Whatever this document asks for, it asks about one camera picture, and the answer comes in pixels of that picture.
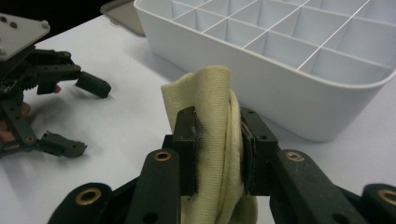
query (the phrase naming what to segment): white plastic tray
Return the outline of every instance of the white plastic tray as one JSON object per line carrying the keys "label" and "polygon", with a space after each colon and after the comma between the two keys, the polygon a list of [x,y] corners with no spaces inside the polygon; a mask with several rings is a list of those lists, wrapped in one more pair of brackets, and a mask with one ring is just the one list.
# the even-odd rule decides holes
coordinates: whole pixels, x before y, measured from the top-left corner
{"label": "white plastic tray", "polygon": [[242,105],[325,141],[395,75],[394,0],[136,0],[154,52],[231,68]]}

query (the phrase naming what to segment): yellow cloth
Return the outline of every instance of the yellow cloth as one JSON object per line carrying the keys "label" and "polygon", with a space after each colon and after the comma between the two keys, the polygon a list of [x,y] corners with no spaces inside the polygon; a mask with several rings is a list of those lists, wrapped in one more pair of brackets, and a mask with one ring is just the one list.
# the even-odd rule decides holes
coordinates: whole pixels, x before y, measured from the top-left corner
{"label": "yellow cloth", "polygon": [[241,120],[230,70],[208,66],[162,91],[172,131],[177,112],[189,106],[195,106],[203,130],[196,155],[198,193],[182,197],[181,223],[256,223],[256,198],[243,192]]}

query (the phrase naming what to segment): screw hole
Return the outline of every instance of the screw hole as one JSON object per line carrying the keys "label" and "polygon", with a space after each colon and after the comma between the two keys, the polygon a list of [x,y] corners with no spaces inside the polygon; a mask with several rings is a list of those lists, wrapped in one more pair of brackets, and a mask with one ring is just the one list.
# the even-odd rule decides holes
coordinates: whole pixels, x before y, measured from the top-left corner
{"label": "screw hole", "polygon": [[143,216],[143,222],[146,224],[155,223],[158,220],[156,213],[147,213]]}
{"label": "screw hole", "polygon": [[381,189],[378,191],[379,196],[387,203],[396,205],[396,192],[390,189]]}
{"label": "screw hole", "polygon": [[156,161],[169,161],[172,155],[169,152],[161,151],[155,154],[154,159]]}
{"label": "screw hole", "polygon": [[35,141],[35,138],[34,138],[33,136],[27,136],[27,137],[26,137],[26,140],[27,140],[28,142],[33,142],[33,141]]}
{"label": "screw hole", "polygon": [[333,214],[332,219],[334,219],[334,221],[339,224],[349,224],[350,223],[349,220],[347,219],[347,217],[345,217],[341,214]]}
{"label": "screw hole", "polygon": [[286,152],[286,158],[288,158],[290,161],[304,161],[305,158],[297,152],[294,151],[289,151]]}
{"label": "screw hole", "polygon": [[76,198],[76,203],[79,205],[88,205],[96,202],[102,196],[102,191],[99,189],[84,189]]}

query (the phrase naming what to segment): tray compartment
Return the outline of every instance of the tray compartment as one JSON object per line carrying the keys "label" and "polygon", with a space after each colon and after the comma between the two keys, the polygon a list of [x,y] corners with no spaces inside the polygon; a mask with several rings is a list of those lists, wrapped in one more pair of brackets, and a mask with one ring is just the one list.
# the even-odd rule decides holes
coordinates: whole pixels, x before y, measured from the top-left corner
{"label": "tray compartment", "polygon": [[355,14],[364,4],[370,0],[310,0],[306,7],[315,7],[335,13],[347,15]]}
{"label": "tray compartment", "polygon": [[203,32],[222,20],[224,20],[224,18],[218,15],[195,9],[194,11],[190,11],[176,18],[175,22],[190,27],[198,32]]}
{"label": "tray compartment", "polygon": [[284,4],[272,0],[261,0],[235,13],[231,18],[244,21],[264,29],[270,29],[286,18],[297,8],[295,5]]}
{"label": "tray compartment", "polygon": [[205,31],[205,34],[238,47],[244,47],[263,32],[262,29],[227,19]]}
{"label": "tray compartment", "polygon": [[347,20],[348,17],[302,7],[272,30],[321,45]]}
{"label": "tray compartment", "polygon": [[200,8],[227,17],[254,1],[255,0],[212,0],[200,6]]}
{"label": "tray compartment", "polygon": [[352,19],[325,47],[396,68],[396,26]]}
{"label": "tray compartment", "polygon": [[395,0],[370,0],[357,14],[357,17],[396,24]]}
{"label": "tray compartment", "polygon": [[246,49],[293,68],[299,67],[318,47],[298,39],[267,32]]}
{"label": "tray compartment", "polygon": [[302,71],[340,84],[368,85],[390,76],[392,70],[374,63],[367,63],[333,50],[320,49]]}
{"label": "tray compartment", "polygon": [[172,20],[190,10],[192,7],[174,1],[150,0],[144,1],[141,7],[159,17]]}

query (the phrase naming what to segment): white table surface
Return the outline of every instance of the white table surface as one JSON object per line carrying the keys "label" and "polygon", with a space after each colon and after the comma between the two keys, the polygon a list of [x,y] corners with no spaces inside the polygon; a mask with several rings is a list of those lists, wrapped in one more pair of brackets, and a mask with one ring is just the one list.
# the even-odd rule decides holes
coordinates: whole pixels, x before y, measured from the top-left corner
{"label": "white table surface", "polygon": [[[0,160],[0,223],[47,223],[74,188],[101,182],[116,189],[137,177],[150,151],[171,133],[160,87],[185,72],[152,53],[145,38],[99,17],[36,45],[68,50],[82,69],[112,86],[97,99],[63,82],[62,92],[25,93],[30,121],[38,137],[49,130],[85,142],[76,159],[40,152]],[[396,186],[396,80],[392,80],[336,139],[304,140],[272,122],[281,148],[307,153],[330,180],[361,194],[370,183]],[[273,223],[268,199],[259,199],[259,222]]]}

